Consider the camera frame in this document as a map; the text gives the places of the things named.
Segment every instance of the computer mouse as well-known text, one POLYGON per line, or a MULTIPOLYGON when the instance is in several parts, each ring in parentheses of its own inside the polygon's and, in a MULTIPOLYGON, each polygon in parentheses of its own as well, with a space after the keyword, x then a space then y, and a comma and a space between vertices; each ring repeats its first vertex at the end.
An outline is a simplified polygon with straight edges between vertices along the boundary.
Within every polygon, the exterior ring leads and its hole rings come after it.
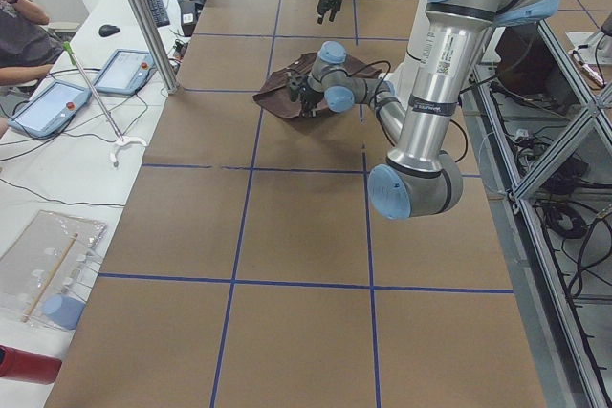
POLYGON ((109 35, 113 35, 119 31, 120 29, 117 26, 113 26, 112 24, 102 24, 99 27, 98 33, 100 37, 108 37, 109 35))

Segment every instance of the crumpled brown fabric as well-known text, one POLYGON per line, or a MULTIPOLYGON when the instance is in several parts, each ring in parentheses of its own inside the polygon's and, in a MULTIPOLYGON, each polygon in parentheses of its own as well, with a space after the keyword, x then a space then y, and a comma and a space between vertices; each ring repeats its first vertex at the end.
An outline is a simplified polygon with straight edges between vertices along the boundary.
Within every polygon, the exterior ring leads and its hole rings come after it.
MULTIPOLYGON (((287 89, 287 74, 291 70, 298 71, 303 75, 310 73, 310 70, 317 59, 317 53, 306 53, 299 59, 287 67, 273 72, 261 87, 259 92, 252 99, 268 112, 281 118, 296 118, 299 117, 301 104, 299 100, 291 102, 289 97, 289 89, 287 89)), ((359 61, 350 54, 346 56, 344 68, 349 74, 359 71, 355 76, 361 78, 376 78, 381 73, 380 69, 366 66, 364 62, 359 61)), ((319 112, 331 112, 327 107, 327 102, 322 100, 316 109, 316 114, 319 112)))

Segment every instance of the wooden stick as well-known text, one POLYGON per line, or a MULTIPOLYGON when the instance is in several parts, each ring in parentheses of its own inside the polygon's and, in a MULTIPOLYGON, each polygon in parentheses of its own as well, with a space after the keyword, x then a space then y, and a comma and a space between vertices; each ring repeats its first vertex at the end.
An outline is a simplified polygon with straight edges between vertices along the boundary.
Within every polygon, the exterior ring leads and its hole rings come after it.
POLYGON ((40 302, 40 298, 42 298, 42 295, 45 294, 45 290, 47 289, 47 287, 49 287, 49 285, 51 284, 51 281, 54 280, 54 277, 57 274, 59 267, 61 267, 61 264, 64 263, 64 260, 66 259, 66 256, 68 255, 68 252, 70 252, 70 249, 73 248, 73 245, 75 244, 75 241, 77 240, 77 238, 78 238, 78 233, 73 234, 73 237, 71 238, 70 243, 68 244, 68 246, 66 246, 63 253, 59 257, 59 260, 57 260, 57 263, 55 263, 54 268, 49 273, 49 277, 47 277, 47 280, 45 281, 43 286, 40 288, 40 292, 38 293, 36 298, 34 298, 34 301, 30 305, 30 308, 28 309, 28 311, 21 318, 22 322, 28 322, 28 320, 30 319, 30 316, 34 312, 36 305, 38 304, 38 302, 40 302))

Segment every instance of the red can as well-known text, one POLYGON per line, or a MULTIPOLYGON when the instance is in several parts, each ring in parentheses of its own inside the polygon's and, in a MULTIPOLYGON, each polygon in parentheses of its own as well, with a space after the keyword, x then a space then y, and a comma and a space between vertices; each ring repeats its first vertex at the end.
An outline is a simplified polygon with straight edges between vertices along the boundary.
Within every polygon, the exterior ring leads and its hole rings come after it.
POLYGON ((61 360, 0 345, 0 377, 16 381, 51 384, 57 378, 61 360))

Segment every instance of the keyboard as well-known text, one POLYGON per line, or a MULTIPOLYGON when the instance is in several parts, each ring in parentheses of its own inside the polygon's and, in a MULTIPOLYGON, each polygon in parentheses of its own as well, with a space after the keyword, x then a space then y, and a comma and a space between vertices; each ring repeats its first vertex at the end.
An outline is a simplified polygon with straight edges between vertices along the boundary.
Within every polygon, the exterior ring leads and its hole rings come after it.
POLYGON ((153 15, 155 26, 159 28, 160 26, 167 26, 170 24, 168 12, 165 10, 164 0, 146 0, 146 3, 153 15))

